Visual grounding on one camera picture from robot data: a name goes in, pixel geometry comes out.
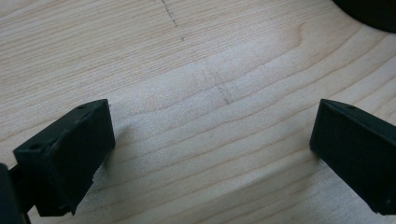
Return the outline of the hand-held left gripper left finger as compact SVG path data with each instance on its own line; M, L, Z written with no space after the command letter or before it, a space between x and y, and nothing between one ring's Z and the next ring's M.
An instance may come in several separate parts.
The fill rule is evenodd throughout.
M108 100L80 105L14 150L12 177L24 212L74 214L95 172L114 148Z

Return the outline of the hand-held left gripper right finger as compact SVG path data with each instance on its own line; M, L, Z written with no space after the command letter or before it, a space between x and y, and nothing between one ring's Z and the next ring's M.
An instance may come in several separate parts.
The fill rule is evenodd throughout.
M322 99L310 148L376 213L396 215L396 126Z

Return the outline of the black rounded flat object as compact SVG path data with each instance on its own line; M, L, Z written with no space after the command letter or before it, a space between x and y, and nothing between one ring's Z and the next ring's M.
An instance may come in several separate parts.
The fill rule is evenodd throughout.
M396 34L396 0L333 0L346 14L366 25Z

